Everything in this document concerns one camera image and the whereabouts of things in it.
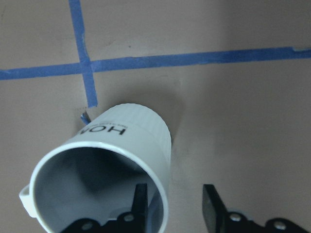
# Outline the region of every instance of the screw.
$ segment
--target screw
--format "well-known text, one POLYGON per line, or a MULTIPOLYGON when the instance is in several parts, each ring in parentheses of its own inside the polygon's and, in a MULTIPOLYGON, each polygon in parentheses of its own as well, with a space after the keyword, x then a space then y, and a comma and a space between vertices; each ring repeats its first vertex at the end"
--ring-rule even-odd
POLYGON ((86 222, 85 224, 83 224, 83 226, 81 227, 81 229, 83 231, 88 231, 93 227, 93 223, 92 222, 86 222))
POLYGON ((286 225, 280 221, 275 222, 274 227, 277 228, 278 230, 285 230, 286 229, 286 225))
POLYGON ((128 214, 128 215, 123 217, 123 220, 126 222, 131 222, 134 220, 134 216, 132 214, 128 214))
POLYGON ((242 220, 242 217, 239 214, 233 213, 230 214, 230 219, 235 222, 240 222, 242 220))

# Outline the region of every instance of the bolt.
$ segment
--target bolt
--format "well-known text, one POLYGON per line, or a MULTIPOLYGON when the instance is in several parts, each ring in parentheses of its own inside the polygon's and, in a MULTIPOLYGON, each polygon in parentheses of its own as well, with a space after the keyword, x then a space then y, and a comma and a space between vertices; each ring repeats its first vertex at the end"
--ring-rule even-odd
POLYGON ((128 215, 123 217, 123 220, 126 222, 131 222, 134 220, 134 216, 132 214, 128 214, 128 215))
POLYGON ((277 228, 278 230, 285 230, 286 229, 286 225, 280 221, 275 222, 274 227, 277 228))
POLYGON ((242 217, 239 214, 233 213, 230 214, 230 219, 235 222, 240 222, 242 220, 242 217))
POLYGON ((83 231, 88 231, 93 227, 93 223, 92 222, 86 222, 85 224, 83 224, 83 226, 81 227, 81 229, 83 231))

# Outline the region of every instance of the metal screw head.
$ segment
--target metal screw head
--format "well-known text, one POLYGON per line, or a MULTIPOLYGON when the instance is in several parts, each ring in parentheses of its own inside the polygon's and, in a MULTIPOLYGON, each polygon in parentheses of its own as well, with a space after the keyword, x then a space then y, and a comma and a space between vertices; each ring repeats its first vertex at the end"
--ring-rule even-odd
POLYGON ((274 222, 273 225, 278 230, 285 230, 286 229, 286 225, 284 224, 284 222, 276 221, 276 222, 274 222))
POLYGON ((93 227, 93 223, 92 222, 86 222, 85 224, 83 224, 83 226, 81 227, 81 229, 83 231, 88 231, 93 227))
POLYGON ((132 214, 128 214, 128 215, 123 217, 123 220, 126 222, 131 222, 134 220, 134 216, 132 214))
POLYGON ((240 222, 242 220, 242 217, 239 214, 233 213, 230 214, 230 219, 235 222, 240 222))

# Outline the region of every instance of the mug handle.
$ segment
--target mug handle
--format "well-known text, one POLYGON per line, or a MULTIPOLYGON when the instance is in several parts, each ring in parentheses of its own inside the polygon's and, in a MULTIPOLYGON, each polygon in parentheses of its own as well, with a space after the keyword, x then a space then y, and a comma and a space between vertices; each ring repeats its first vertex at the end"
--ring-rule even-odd
POLYGON ((21 190, 19 193, 19 198, 30 217, 37 217, 33 201, 29 194, 29 184, 21 190))

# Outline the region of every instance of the cup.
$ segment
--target cup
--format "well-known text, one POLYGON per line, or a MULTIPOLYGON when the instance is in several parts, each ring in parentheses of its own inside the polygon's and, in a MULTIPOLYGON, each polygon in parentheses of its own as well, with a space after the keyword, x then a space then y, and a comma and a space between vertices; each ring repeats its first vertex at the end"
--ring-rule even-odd
POLYGON ((163 119, 138 104, 108 109, 46 154, 19 197, 48 233, 81 218, 104 225, 130 211, 135 185, 148 185, 146 232, 168 221, 171 136, 163 119))

